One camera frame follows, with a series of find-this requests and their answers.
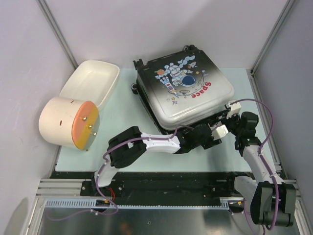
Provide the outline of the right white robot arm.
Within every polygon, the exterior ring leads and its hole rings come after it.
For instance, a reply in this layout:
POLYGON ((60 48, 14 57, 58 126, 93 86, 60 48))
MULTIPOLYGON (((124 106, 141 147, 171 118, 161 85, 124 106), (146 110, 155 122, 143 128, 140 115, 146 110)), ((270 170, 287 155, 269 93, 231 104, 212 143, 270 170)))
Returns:
POLYGON ((256 136, 259 117, 252 112, 222 118, 221 123, 235 136, 235 149, 248 163, 253 178, 237 176, 225 184, 230 196, 241 194, 250 202, 254 224, 269 229, 274 226, 289 227, 294 224, 296 189, 287 184, 269 165, 256 136))

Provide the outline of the black white space suitcase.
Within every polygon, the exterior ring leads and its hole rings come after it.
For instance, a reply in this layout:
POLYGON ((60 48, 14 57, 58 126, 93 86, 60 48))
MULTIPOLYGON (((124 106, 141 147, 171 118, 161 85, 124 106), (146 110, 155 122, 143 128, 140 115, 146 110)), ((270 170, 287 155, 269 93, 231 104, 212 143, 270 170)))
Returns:
POLYGON ((163 134, 221 112, 235 93, 221 70, 194 45, 147 63, 139 59, 134 67, 137 93, 163 134))

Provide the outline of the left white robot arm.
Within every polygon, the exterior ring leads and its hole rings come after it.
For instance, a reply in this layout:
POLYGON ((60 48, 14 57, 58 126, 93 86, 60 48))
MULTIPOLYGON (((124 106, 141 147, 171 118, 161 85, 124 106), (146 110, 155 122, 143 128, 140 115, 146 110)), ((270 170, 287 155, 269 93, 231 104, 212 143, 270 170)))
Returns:
POLYGON ((104 163, 94 174, 91 190, 104 195, 117 172, 133 164, 146 152, 185 154, 201 146, 209 149, 220 144, 228 134, 225 125, 198 124, 194 127, 180 125, 169 135, 152 135, 132 126, 109 140, 104 163))

